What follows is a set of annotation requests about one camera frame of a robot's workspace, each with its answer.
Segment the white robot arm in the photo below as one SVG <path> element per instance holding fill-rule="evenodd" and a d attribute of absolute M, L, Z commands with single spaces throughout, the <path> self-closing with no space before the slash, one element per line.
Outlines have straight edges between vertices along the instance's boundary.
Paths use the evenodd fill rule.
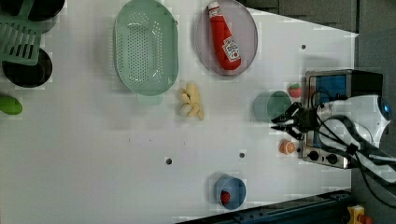
<path fill-rule="evenodd" d="M 379 148 L 390 124 L 390 106 L 382 97 L 361 95 L 309 107 L 293 103 L 272 122 L 309 151 L 324 151 L 326 162 L 340 158 L 386 187 L 395 185 L 395 158 Z"/>

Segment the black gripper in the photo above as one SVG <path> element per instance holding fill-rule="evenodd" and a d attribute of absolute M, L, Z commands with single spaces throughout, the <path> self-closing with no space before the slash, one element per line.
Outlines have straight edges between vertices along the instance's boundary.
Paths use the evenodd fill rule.
<path fill-rule="evenodd" d="M 303 108 L 299 102 L 291 104 L 283 114 L 272 119 L 272 122 L 278 124 L 291 119 L 293 119 L 293 124 L 275 125 L 271 128 L 282 132 L 292 131 L 291 136 L 297 140 L 303 140 L 305 133 L 316 131 L 319 128 L 315 109 Z"/>

